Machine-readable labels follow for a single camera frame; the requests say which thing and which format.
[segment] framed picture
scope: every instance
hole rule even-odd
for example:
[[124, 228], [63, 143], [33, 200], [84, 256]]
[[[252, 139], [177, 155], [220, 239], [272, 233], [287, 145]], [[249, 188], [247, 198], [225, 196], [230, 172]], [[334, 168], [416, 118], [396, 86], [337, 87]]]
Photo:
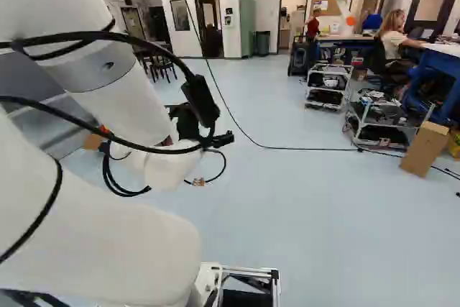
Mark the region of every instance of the framed picture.
[[188, 11], [185, 0], [171, 0], [170, 3], [176, 31], [184, 32], [190, 30], [190, 22], [188, 21]]

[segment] woman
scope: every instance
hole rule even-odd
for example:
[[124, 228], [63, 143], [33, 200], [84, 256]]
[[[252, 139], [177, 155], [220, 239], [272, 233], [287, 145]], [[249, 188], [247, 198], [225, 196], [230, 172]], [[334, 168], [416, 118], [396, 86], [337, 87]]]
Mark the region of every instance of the woman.
[[399, 46], [408, 46], [423, 49], [424, 41], [409, 39], [403, 34], [403, 26], [405, 22], [405, 13], [403, 10], [393, 10], [383, 20], [382, 26], [377, 33], [385, 47], [386, 58], [400, 59], [401, 55], [398, 52]]
[[[385, 57], [387, 60], [401, 59], [398, 50], [400, 45], [423, 49], [424, 41], [409, 39], [403, 34], [405, 13], [403, 10], [393, 10], [383, 20], [382, 26], [377, 33], [385, 47]], [[397, 98], [402, 99], [404, 92], [409, 88], [408, 71], [414, 67], [410, 60], [396, 60], [387, 64], [387, 72], [397, 84], [402, 87], [395, 91]]]

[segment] trash can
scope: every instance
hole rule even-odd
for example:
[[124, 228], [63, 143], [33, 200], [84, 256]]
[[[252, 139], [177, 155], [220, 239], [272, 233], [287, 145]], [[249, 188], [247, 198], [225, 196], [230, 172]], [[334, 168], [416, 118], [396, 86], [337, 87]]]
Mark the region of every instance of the trash can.
[[256, 32], [255, 35], [255, 54], [264, 57], [270, 53], [270, 32]]

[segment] red shirt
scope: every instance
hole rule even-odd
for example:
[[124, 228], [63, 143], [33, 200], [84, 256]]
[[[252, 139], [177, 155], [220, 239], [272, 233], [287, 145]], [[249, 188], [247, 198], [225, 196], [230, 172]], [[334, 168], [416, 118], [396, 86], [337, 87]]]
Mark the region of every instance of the red shirt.
[[307, 36], [308, 37], [315, 37], [316, 34], [319, 32], [319, 21], [316, 18], [313, 18], [307, 24]]

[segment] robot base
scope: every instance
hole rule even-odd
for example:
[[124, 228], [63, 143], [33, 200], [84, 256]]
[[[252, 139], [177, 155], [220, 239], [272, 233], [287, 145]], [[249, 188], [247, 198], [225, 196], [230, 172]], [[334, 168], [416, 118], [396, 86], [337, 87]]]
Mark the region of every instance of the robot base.
[[[229, 278], [245, 284], [245, 288], [225, 288]], [[276, 269], [222, 266], [203, 262], [195, 281], [196, 298], [190, 297], [187, 307], [279, 307], [280, 274]]]

